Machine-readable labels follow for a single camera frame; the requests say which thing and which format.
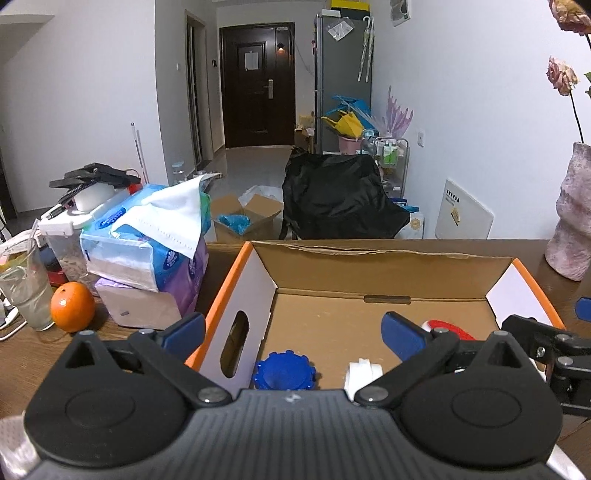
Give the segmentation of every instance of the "yellow box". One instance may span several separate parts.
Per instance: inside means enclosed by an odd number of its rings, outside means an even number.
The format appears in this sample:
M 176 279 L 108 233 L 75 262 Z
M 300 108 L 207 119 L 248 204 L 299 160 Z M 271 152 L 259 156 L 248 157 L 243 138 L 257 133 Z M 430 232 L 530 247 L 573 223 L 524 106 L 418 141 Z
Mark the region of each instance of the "yellow box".
M 369 4 L 364 2 L 351 2 L 348 0 L 330 0 L 330 8 L 352 8 L 354 10 L 365 10 L 369 12 Z

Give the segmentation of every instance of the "wooden table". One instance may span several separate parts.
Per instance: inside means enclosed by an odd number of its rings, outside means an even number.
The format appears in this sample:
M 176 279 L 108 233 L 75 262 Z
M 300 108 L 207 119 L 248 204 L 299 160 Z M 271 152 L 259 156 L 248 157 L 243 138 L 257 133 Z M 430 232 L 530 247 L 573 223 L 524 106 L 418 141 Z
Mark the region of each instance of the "wooden table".
M 572 282 L 558 275 L 543 258 L 547 241 L 544 240 L 490 240 L 490 241 L 372 241 L 384 248 L 396 248 L 423 252 L 462 252 L 475 255 L 499 255 L 518 257 L 537 280 L 549 300 L 552 302 L 564 324 L 572 332 L 591 338 L 591 323 L 576 319 L 574 302 L 581 296 L 591 296 L 591 273 L 582 282 Z M 302 244 L 317 245 L 317 241 L 302 241 Z M 361 247 L 360 241 L 323 241 L 323 244 L 335 244 L 340 247 Z M 239 245 L 211 246 L 212 256 L 203 282 L 203 289 L 197 308 L 206 312 L 213 301 L 233 259 L 239 251 Z M 108 318 L 102 305 L 98 307 L 93 329 L 104 339 L 124 339 L 133 330 L 124 329 Z M 4 343 L 0 343 L 0 417 L 21 413 L 27 406 L 35 390 L 47 371 L 60 356 L 70 341 L 70 335 L 64 335 L 57 329 L 45 334 L 38 334 L 24 329 Z M 591 478 L 591 422 L 563 439 L 559 445 L 579 466 L 583 473 Z

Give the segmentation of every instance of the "cardboard box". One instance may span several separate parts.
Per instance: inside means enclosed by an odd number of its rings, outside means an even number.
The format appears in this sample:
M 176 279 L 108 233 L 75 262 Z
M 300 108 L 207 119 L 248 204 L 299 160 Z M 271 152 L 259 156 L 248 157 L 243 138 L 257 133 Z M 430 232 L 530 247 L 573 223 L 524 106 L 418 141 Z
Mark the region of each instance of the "cardboard box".
M 454 323 L 480 340 L 510 314 L 564 328 L 517 259 L 389 249 L 396 241 L 328 246 L 336 244 L 245 243 L 187 364 L 237 395 L 249 387 L 258 358 L 291 349 L 313 362 L 319 388 L 342 388 L 350 361 L 369 358 L 384 371 L 399 364 L 381 338 L 391 310 L 418 325 Z
M 217 241 L 226 244 L 243 243 L 246 240 L 273 240 L 273 219 L 283 210 L 283 204 L 256 194 L 245 207 L 235 195 L 212 200 L 212 221 L 216 229 Z M 218 221 L 220 215 L 246 215 L 251 224 L 242 235 Z
M 294 146 L 314 153 L 314 135 L 309 135 L 306 129 L 296 128 L 294 131 Z

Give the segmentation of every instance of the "pink bucket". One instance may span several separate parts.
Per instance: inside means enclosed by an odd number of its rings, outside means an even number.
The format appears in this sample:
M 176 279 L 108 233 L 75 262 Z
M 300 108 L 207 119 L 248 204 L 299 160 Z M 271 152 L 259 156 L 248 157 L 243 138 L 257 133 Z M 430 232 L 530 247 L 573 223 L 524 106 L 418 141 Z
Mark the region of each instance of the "pink bucket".
M 351 138 L 339 136 L 339 151 L 344 155 L 355 155 L 357 150 L 361 149 L 361 139 L 353 140 Z

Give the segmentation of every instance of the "dried flower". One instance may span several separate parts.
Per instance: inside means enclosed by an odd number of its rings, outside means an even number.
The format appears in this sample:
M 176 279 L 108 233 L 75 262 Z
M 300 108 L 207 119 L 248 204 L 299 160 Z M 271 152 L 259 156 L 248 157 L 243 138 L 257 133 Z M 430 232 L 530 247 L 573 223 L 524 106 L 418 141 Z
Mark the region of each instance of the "dried flower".
M 591 18 L 574 0 L 549 0 L 550 9 L 561 30 L 591 34 Z
M 562 60 L 557 60 L 554 57 L 550 57 L 548 62 L 548 80 L 563 96 L 570 95 L 571 90 L 579 82 L 574 70 Z

